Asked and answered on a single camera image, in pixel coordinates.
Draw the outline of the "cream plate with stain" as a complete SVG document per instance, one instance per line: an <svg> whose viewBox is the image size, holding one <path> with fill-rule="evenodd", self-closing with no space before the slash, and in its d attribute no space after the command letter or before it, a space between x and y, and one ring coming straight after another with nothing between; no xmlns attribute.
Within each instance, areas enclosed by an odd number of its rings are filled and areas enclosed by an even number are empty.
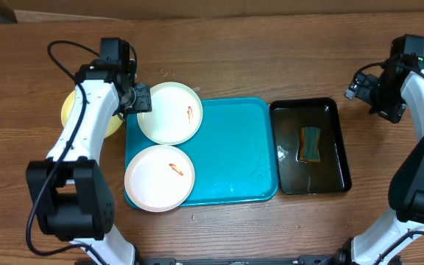
<svg viewBox="0 0 424 265"><path fill-rule="evenodd" d="M152 110L137 115L142 133L157 144L177 145L192 138L202 123L202 102L195 91L178 82L150 89Z"/></svg>

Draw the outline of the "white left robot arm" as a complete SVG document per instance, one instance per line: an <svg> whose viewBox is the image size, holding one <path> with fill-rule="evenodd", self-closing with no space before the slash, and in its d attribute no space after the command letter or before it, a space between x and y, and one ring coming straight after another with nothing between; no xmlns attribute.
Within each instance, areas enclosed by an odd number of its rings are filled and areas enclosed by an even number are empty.
<svg viewBox="0 0 424 265"><path fill-rule="evenodd" d="M34 254L80 248L95 264L143 263L114 225L113 195L99 166L107 127L121 103L119 92L101 79L76 85L57 143L45 160L29 162L26 181L33 206L25 239Z"/></svg>

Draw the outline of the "yellow plate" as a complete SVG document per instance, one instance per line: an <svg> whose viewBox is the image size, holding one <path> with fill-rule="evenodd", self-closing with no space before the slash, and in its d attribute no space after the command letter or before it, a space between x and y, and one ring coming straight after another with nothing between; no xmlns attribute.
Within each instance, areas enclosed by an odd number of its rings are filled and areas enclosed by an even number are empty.
<svg viewBox="0 0 424 265"><path fill-rule="evenodd" d="M61 122L62 122L62 126L64 127L66 125L66 122L68 121L68 117L69 114L71 112L71 109L73 107L74 104L74 99L75 99L75 91L72 91L65 99L62 109L61 109L61 113L60 113L60 117L61 117ZM120 126L122 125L123 121L118 117L118 116L113 116L110 119L110 123L107 126L107 131L105 134L105 137L109 137L112 134L114 134L115 131L117 131L118 128L120 128Z"/></svg>

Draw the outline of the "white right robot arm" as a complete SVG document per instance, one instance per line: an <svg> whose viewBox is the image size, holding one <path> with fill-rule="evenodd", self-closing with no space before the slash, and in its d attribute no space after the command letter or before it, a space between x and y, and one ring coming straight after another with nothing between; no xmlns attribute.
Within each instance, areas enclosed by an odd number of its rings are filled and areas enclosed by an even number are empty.
<svg viewBox="0 0 424 265"><path fill-rule="evenodd" d="M394 264L399 252L424 236L424 70L410 72L400 92L418 143L392 178L389 208L325 264Z"/></svg>

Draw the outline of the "green and yellow sponge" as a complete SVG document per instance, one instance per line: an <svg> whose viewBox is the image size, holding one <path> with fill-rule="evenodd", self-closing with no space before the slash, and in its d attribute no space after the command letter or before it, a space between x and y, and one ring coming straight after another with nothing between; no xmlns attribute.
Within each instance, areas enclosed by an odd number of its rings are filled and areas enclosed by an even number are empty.
<svg viewBox="0 0 424 265"><path fill-rule="evenodd" d="M299 149L297 159L305 163L319 163L320 128L302 127L299 131Z"/></svg>

